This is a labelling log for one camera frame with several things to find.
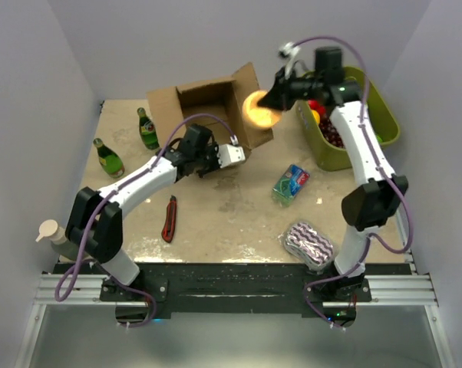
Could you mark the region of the purple white wavy packet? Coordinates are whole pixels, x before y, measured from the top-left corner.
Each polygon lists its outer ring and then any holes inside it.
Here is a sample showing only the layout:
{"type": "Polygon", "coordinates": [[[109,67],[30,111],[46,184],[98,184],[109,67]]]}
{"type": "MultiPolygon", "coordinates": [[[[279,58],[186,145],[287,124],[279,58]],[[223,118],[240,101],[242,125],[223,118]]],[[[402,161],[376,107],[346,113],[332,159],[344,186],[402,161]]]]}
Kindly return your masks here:
{"type": "Polygon", "coordinates": [[[335,257],[332,242],[306,221],[290,225],[282,235],[282,245],[314,272],[321,272],[335,257]]]}

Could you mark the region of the brown cardboard express box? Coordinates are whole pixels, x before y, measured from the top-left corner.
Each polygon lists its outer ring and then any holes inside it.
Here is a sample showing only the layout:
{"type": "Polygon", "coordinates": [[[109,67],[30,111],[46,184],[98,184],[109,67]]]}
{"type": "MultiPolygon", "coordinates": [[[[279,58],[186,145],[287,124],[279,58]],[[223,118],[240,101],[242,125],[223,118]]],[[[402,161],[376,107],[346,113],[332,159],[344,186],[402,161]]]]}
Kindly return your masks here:
{"type": "Polygon", "coordinates": [[[273,140],[271,129],[258,130],[242,119],[243,101],[259,89],[251,62],[233,74],[147,92],[151,119],[160,144],[182,137],[193,123],[208,127],[216,141],[228,143],[237,135],[246,152],[273,140]]]}

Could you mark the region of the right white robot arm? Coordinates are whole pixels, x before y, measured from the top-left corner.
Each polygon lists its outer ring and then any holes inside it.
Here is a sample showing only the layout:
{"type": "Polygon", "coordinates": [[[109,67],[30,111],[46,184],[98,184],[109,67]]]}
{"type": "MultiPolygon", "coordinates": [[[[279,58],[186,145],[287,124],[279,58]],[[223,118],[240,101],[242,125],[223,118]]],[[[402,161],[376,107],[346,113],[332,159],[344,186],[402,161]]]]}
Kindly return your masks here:
{"type": "Polygon", "coordinates": [[[365,271],[365,257],[372,238],[398,207],[406,208],[408,180],[397,176],[384,157],[368,114],[368,97],[373,90],[367,76],[360,82],[346,77],[342,50],[322,47],[315,50],[312,77],[295,74],[299,44],[289,42],[279,49],[285,66],[275,76],[272,88],[257,105],[271,112],[295,107],[303,121],[313,121],[308,100],[326,108],[329,121],[338,131],[353,169],[356,189],[342,200],[342,215],[348,227],[341,251],[335,257],[336,275],[327,285],[329,296],[345,301],[355,291],[351,278],[365,271]]]}

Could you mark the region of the red black utility knife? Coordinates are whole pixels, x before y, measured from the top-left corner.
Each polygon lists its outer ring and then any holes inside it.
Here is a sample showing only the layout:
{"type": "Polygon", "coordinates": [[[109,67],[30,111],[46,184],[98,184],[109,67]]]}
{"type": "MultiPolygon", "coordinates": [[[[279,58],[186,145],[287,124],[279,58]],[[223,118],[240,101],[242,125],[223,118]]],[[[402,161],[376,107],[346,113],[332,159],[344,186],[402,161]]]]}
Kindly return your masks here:
{"type": "Polygon", "coordinates": [[[161,237],[166,243],[173,241],[177,222],[177,198],[172,195],[166,207],[166,218],[161,232],[161,237]]]}

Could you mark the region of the orange round item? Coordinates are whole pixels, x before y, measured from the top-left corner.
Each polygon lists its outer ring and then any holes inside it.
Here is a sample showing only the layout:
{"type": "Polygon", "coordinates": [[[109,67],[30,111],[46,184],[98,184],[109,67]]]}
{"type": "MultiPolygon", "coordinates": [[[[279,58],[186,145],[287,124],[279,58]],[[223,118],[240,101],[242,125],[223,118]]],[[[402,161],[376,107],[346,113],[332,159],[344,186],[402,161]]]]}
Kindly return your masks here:
{"type": "Polygon", "coordinates": [[[260,107],[258,102],[267,94],[265,90],[252,92],[242,104],[242,117],[245,123],[258,130],[273,128],[282,118],[282,113],[267,107],[260,107]]]}

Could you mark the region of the green blue tissue pack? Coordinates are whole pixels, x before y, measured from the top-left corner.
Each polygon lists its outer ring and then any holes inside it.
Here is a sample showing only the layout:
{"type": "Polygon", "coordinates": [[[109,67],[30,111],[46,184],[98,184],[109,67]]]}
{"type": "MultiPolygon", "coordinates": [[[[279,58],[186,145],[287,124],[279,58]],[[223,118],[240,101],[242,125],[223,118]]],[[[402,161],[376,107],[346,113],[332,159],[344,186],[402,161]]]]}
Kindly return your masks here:
{"type": "Polygon", "coordinates": [[[309,172],[291,164],[272,187],[272,198],[281,206],[290,206],[310,177],[309,172]]]}

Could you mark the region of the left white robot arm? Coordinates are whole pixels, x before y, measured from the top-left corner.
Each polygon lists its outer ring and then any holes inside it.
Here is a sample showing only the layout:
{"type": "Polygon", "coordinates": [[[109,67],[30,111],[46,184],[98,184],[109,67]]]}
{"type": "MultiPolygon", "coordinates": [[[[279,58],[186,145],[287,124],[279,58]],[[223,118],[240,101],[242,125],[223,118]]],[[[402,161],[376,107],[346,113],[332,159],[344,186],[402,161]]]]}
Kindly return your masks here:
{"type": "Polygon", "coordinates": [[[219,144],[211,129],[192,124],[181,138],[171,138],[156,156],[127,177],[101,189],[84,187],[74,200],[65,234],[116,281],[128,301],[139,299],[144,282],[140,268],[122,249],[123,221],[146,199],[186,176],[200,177],[245,158],[237,138],[219,144]]]}

